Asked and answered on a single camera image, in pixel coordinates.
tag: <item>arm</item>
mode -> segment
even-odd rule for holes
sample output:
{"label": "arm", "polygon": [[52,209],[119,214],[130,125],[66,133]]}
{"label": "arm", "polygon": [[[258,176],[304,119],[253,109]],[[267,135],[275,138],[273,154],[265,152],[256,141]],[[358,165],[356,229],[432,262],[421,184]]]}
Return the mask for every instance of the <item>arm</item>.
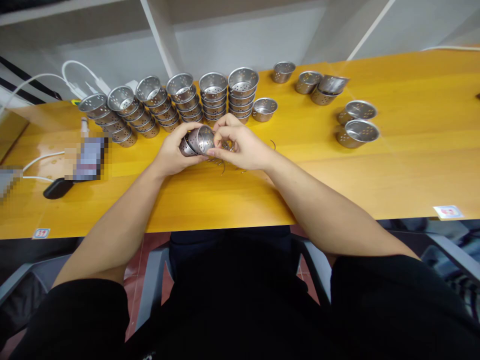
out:
{"label": "arm", "polygon": [[[285,199],[311,242],[331,255],[416,255],[385,231],[359,206],[264,144],[233,115],[214,127],[215,145],[209,155],[247,170],[263,170]],[[235,142],[235,152],[218,148],[220,140]]]}
{"label": "arm", "polygon": [[93,226],[58,274],[53,286],[77,279],[108,279],[123,283],[130,259],[143,234],[165,177],[198,164],[206,156],[184,157],[179,145],[196,122],[180,125],[163,141],[153,162]]}

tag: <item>forearm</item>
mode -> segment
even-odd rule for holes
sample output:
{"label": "forearm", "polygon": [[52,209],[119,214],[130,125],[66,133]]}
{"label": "forearm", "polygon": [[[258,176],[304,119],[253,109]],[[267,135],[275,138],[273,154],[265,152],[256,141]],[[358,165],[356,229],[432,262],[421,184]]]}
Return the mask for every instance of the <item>forearm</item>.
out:
{"label": "forearm", "polygon": [[366,211],[276,153],[265,169],[310,240],[334,255],[415,254]]}
{"label": "forearm", "polygon": [[93,226],[65,263],[54,286],[114,269],[120,281],[142,243],[164,176],[150,165]]}

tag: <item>hand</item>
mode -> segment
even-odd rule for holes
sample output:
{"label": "hand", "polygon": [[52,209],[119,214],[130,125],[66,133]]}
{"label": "hand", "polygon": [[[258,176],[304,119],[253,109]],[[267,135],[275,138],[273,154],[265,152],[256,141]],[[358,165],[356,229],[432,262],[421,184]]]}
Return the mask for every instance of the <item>hand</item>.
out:
{"label": "hand", "polygon": [[203,155],[183,156],[179,148],[187,132],[201,126],[202,124],[198,122],[184,122],[163,140],[160,151],[151,164],[161,177],[178,174],[183,169],[208,159]]}
{"label": "hand", "polygon": [[[232,163],[245,170],[265,170],[271,165],[275,151],[260,140],[231,113],[222,116],[213,127],[215,148],[208,155]],[[222,141],[235,143],[234,151],[222,149]]]}

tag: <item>left hand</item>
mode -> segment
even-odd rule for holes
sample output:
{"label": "left hand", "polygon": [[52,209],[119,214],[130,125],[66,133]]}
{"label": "left hand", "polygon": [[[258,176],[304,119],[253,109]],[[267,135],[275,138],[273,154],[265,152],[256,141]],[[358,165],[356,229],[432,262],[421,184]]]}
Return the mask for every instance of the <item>left hand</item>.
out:
{"label": "left hand", "polygon": [[178,174],[183,169],[208,159],[208,156],[203,155],[185,157],[179,148],[180,142],[187,132],[201,126],[202,124],[199,122],[184,122],[165,138],[160,151],[151,164],[160,176]]}

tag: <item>black pants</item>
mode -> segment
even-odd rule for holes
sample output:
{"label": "black pants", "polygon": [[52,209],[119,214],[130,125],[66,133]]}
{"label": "black pants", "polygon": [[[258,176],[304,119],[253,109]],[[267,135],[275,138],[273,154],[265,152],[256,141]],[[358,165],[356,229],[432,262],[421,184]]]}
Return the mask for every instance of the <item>black pants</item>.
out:
{"label": "black pants", "polygon": [[170,236],[170,264],[173,279],[176,279],[176,274],[179,273],[182,264],[214,248],[219,242],[245,238],[281,250],[284,253],[285,260],[289,262],[289,266],[292,265],[292,269],[295,267],[295,259],[292,254],[292,238],[288,225],[177,231],[172,232]]}

